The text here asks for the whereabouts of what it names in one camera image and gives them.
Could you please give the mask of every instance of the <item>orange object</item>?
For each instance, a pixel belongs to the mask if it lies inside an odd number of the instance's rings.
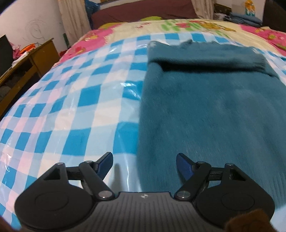
[[[23,54],[24,52],[26,51],[30,51],[32,49],[34,49],[36,47],[36,45],[34,43],[24,47],[21,51],[20,51],[20,54]]]
[[[245,14],[250,16],[255,16],[255,6],[252,0],[245,1]]]

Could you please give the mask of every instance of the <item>blue checkered sheet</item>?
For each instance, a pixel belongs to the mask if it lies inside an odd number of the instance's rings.
[[[210,33],[152,34],[76,56],[51,69],[0,122],[0,215],[19,228],[17,196],[57,162],[77,166],[114,154],[105,182],[117,191],[140,191],[136,145],[147,44],[193,39],[240,45]],[[286,57],[262,53],[286,84]]]

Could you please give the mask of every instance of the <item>pillow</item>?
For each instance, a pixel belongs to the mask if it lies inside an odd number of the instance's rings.
[[[195,19],[191,0],[143,0],[97,11],[92,15],[94,29],[105,23],[136,22],[158,16],[163,19]]]

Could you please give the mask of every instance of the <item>wooden cabinet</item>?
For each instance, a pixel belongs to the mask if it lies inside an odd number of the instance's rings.
[[[57,50],[49,40],[5,72],[0,77],[0,119],[58,61]]]
[[[59,61],[59,54],[52,41],[39,47],[37,52],[32,54],[32,59],[37,66],[40,75],[45,75],[54,63]]]

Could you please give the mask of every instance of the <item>pink cloth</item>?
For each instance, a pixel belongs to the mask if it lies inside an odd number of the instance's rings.
[[[9,42],[12,49],[13,49],[13,60],[17,60],[21,55],[20,55],[20,45],[14,45],[11,42]]]
[[[113,33],[113,28],[119,26],[120,24],[111,26],[107,29],[102,28],[98,30],[92,30],[86,33],[83,36],[83,39],[76,42],[60,59],[59,62],[54,64],[54,66],[65,62],[68,59],[71,59],[79,54],[92,51],[98,48],[101,48],[107,43],[106,36]]]
[[[241,29],[265,39],[273,45],[283,56],[286,56],[286,34],[280,31],[267,30],[246,25],[240,25]]]

